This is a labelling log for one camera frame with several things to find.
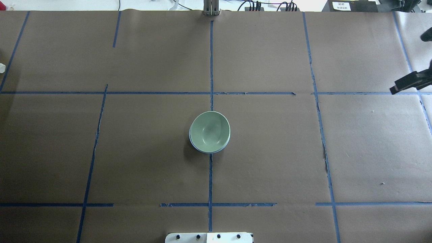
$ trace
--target black cable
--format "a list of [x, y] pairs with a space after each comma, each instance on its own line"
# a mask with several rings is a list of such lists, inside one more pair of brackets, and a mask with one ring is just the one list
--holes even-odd
[[282, 4], [286, 4], [286, 8], [288, 8], [288, 3], [287, 2], [282, 2], [281, 4], [279, 4], [279, 7], [277, 7], [276, 12], [279, 11], [280, 6], [282, 6]]
[[242, 1], [242, 2], [249, 2], [250, 0], [239, 0], [239, 1]]
[[183, 6], [183, 5], [181, 5], [181, 4], [179, 4], [181, 7], [184, 7], [185, 9], [188, 9], [188, 10], [193, 10], [193, 9], [190, 9], [190, 8], [188, 8], [188, 7], [185, 7], [185, 6]]
[[243, 3], [240, 4], [240, 7], [238, 7], [237, 11], [240, 11], [240, 8], [243, 6], [243, 4], [249, 2], [249, 11], [251, 10], [251, 2], [253, 2], [252, 0], [247, 0], [247, 1], [243, 1]]
[[285, 11], [291, 11], [291, 6], [292, 6], [293, 2], [291, 0], [291, 2], [289, 3], [289, 5], [286, 7]]

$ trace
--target black device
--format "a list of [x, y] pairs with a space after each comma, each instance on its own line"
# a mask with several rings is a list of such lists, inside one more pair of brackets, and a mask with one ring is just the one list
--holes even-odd
[[375, 2], [369, 1], [337, 1], [328, 0], [324, 5], [323, 12], [372, 12], [377, 13], [378, 8]]
[[[432, 28], [426, 30], [421, 36], [421, 40], [424, 42], [432, 41]], [[420, 90], [426, 86], [432, 84], [432, 60], [429, 64], [429, 68], [423, 71], [414, 71], [404, 77], [396, 80], [394, 86], [390, 88], [392, 95], [409, 88], [416, 88]]]

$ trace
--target white label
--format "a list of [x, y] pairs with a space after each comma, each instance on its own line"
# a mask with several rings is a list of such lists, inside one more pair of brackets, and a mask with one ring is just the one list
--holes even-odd
[[333, 9], [340, 10], [340, 11], [351, 11], [351, 8], [349, 7], [349, 3], [333, 2]]

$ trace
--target white object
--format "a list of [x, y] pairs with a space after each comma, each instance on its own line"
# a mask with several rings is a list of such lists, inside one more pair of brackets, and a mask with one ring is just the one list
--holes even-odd
[[333, 9], [340, 11], [351, 11], [351, 7], [349, 6], [348, 2], [333, 2]]
[[0, 74], [4, 73], [5, 70], [6, 70], [6, 65], [0, 63]]
[[165, 243], [253, 243], [254, 238], [247, 232], [225, 233], [170, 233]]

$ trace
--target metal bracket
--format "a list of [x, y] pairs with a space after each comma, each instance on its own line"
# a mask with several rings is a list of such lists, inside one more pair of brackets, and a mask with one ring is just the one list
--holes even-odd
[[254, 243], [252, 233], [170, 233], [165, 243]]
[[219, 0], [204, 0], [204, 15], [219, 15]]

